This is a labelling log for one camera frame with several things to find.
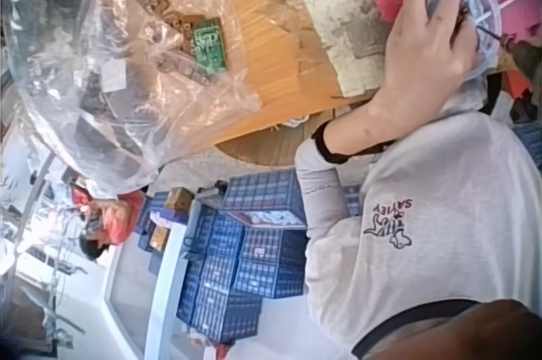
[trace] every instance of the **brown cardboard box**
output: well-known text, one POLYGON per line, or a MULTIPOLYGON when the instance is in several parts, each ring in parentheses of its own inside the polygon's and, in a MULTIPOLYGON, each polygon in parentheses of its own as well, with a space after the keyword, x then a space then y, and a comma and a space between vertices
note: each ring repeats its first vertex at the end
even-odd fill
POLYGON ((169 191, 165 207, 167 209, 176 210, 177 212, 188 213, 190 211, 192 199, 194 199, 194 194, 188 191, 186 188, 173 188, 171 191, 169 191))
POLYGON ((169 238, 169 229, 162 226, 156 226, 151 237, 151 247, 163 252, 166 249, 169 238))

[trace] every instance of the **black wristband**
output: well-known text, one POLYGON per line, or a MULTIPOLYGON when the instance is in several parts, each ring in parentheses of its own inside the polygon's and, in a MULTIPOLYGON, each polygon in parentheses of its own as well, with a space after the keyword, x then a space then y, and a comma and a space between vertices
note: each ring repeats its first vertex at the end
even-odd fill
POLYGON ((381 144, 377 144, 374 147, 366 148, 365 150, 362 150, 354 155, 333 154, 328 149, 328 146, 325 145, 325 141, 324 141, 324 130, 330 121, 331 120, 328 120, 322 125, 320 125, 316 129, 316 131, 314 131, 314 134, 312 134, 311 136, 311 138, 316 143, 316 149, 318 150, 322 158, 324 158, 324 160, 326 160, 328 163, 335 163, 338 165, 342 165, 343 163, 347 163, 348 160, 352 157, 358 157, 361 155, 378 154, 380 152, 383 152, 386 147, 394 143, 394 141, 383 142, 381 144))

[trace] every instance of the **white t-shirt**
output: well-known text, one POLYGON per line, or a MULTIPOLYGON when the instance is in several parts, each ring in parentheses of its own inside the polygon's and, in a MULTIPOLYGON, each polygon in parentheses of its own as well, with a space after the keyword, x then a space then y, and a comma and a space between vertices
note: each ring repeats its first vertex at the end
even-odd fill
POLYGON ((476 112, 389 147, 349 218, 334 165, 314 141, 296 168, 308 221, 313 318, 353 348, 386 319, 448 299, 516 299, 542 313, 542 179, 506 126, 476 112))

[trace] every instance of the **screwdriver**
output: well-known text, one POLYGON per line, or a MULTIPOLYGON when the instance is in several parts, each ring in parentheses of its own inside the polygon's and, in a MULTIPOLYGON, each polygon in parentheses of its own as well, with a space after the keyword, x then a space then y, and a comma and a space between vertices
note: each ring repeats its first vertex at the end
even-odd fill
POLYGON ((510 34, 497 36, 480 25, 477 28, 495 38, 501 47, 511 54, 520 72, 533 83, 533 92, 539 95, 542 92, 542 47, 535 47, 526 41, 516 42, 515 36, 510 34))

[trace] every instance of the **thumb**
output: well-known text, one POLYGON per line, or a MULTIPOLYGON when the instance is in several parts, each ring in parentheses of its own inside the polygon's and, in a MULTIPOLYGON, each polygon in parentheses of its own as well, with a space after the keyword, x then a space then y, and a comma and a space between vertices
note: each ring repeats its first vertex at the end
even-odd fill
POLYGON ((478 32, 476 31, 473 17, 468 16, 461 24, 461 28, 452 47, 453 53, 461 61, 465 72, 473 68, 476 61, 477 48, 478 32))

